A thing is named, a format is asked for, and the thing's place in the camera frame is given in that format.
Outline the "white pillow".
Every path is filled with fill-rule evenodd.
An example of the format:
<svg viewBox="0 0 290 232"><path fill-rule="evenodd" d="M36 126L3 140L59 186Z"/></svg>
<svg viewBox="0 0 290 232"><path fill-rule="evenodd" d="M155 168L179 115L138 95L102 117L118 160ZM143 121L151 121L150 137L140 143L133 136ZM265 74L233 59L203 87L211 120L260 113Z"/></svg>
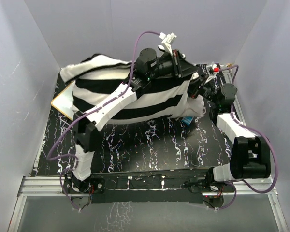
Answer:
<svg viewBox="0 0 290 232"><path fill-rule="evenodd" d="M185 116L199 117L206 113L203 97L198 95L197 97L192 98L188 95L188 87L191 84L192 81L184 81L180 85L171 89L174 96L181 95L180 100L173 111L172 118Z"/></svg>

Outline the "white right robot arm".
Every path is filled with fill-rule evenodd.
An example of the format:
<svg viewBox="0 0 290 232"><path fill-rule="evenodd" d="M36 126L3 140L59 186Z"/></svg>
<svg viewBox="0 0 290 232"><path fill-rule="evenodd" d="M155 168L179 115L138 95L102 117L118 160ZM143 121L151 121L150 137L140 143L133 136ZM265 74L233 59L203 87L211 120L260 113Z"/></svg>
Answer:
<svg viewBox="0 0 290 232"><path fill-rule="evenodd" d="M206 187L216 192L225 181L268 178L271 164L267 142L244 128L232 110L237 88L226 83L214 89L209 85L209 78L204 73L193 75L188 96L193 99L202 96L210 101L210 119L232 142L232 151L228 164L208 169L204 180Z"/></svg>

